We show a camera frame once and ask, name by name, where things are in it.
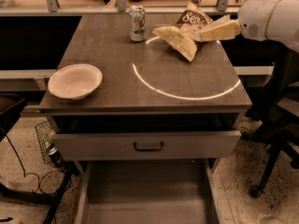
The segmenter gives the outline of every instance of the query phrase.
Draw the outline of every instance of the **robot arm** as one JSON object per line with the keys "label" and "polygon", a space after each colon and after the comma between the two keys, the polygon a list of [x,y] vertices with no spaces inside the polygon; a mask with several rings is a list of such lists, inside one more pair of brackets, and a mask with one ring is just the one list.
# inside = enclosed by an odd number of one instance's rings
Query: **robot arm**
{"label": "robot arm", "polygon": [[299,0],[247,0],[237,20],[214,21],[198,30],[194,40],[227,40],[239,34],[246,39],[278,41],[299,53]]}

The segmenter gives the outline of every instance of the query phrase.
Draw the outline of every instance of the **black handle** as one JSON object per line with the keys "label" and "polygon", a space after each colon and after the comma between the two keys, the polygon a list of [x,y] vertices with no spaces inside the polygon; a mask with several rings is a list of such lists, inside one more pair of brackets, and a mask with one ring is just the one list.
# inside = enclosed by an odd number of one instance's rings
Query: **black handle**
{"label": "black handle", "polygon": [[149,146],[147,146],[147,147],[142,147],[142,146],[138,147],[137,142],[134,142],[133,145],[134,145],[134,150],[137,151],[137,152],[159,152],[159,151],[162,151],[163,148],[164,148],[164,143],[163,142],[160,142],[159,146],[154,147],[154,148],[149,148]]}

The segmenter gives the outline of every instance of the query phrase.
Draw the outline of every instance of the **concrete floor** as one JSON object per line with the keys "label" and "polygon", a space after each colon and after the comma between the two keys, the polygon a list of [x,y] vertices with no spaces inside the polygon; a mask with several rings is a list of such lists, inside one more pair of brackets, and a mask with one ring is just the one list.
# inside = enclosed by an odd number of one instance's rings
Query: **concrete floor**
{"label": "concrete floor", "polygon": [[[42,158],[35,126],[44,118],[21,118],[8,136],[17,149],[26,173],[40,177],[57,171]],[[239,129],[252,133],[259,122],[243,119]],[[274,173],[264,193],[257,199],[248,195],[249,189],[258,184],[268,154],[263,144],[240,140],[230,157],[223,158],[214,173],[217,203],[224,224],[297,224],[299,217],[299,171],[289,165],[290,158],[280,154]],[[37,179],[33,175],[24,177],[21,166],[7,139],[0,143],[0,176],[9,180],[14,189],[36,190]],[[59,172],[47,175],[41,183],[45,192],[54,192],[63,176]],[[74,222],[80,188],[79,177],[73,176],[70,188],[64,194],[55,221]],[[11,224],[42,223],[48,207],[28,203],[0,202],[0,219],[12,217]]]}

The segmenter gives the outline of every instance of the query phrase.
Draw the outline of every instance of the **drawer front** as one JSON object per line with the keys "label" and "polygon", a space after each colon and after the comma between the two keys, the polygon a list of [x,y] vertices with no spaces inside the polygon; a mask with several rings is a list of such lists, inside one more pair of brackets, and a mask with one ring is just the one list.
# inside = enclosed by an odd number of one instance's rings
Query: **drawer front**
{"label": "drawer front", "polygon": [[199,159],[229,156],[239,131],[194,133],[56,134],[65,160]]}

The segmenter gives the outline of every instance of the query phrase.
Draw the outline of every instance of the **office chair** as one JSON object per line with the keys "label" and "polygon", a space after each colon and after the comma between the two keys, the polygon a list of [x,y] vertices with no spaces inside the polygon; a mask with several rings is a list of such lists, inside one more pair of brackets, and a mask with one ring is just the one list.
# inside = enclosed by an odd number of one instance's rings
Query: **office chair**
{"label": "office chair", "polygon": [[[9,130],[19,120],[21,112],[25,107],[26,101],[19,95],[14,93],[0,93],[0,141],[7,136]],[[18,191],[9,189],[4,184],[0,183],[0,196],[6,200],[49,205],[50,209],[43,223],[50,224],[54,218],[55,212],[64,195],[74,169],[74,164],[72,162],[68,163],[64,179],[55,194]],[[10,220],[11,218],[8,218],[0,220],[0,222],[8,222]]]}
{"label": "office chair", "polygon": [[299,111],[299,91],[289,86],[297,81],[299,54],[283,46],[272,76],[251,97],[252,108],[246,114],[249,118],[261,120],[262,125],[252,135],[243,134],[242,139],[270,145],[270,157],[262,180],[249,191],[252,197],[263,193],[280,151],[291,157],[292,168],[299,168],[299,154],[292,147],[292,144],[299,146],[299,117],[296,113]]}

